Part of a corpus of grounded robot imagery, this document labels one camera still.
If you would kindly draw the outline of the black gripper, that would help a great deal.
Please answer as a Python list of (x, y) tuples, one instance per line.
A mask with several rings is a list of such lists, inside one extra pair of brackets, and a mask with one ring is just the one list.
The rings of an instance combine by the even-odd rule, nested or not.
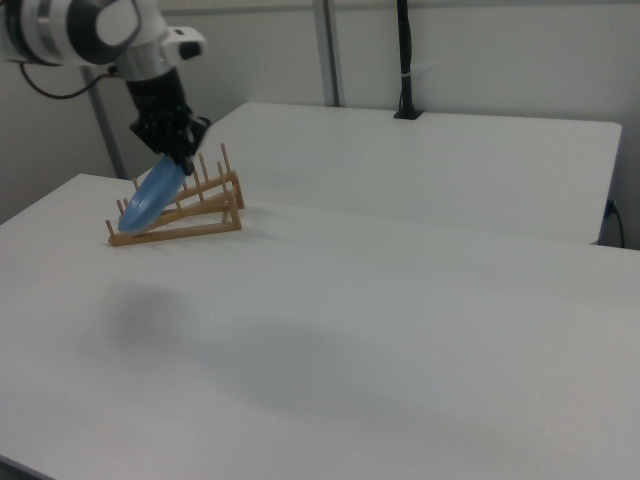
[(127, 81), (126, 86), (138, 111), (132, 132), (154, 153), (167, 155), (183, 168), (186, 176), (195, 171), (194, 154), (211, 121), (196, 116), (186, 101), (176, 69), (158, 77)]

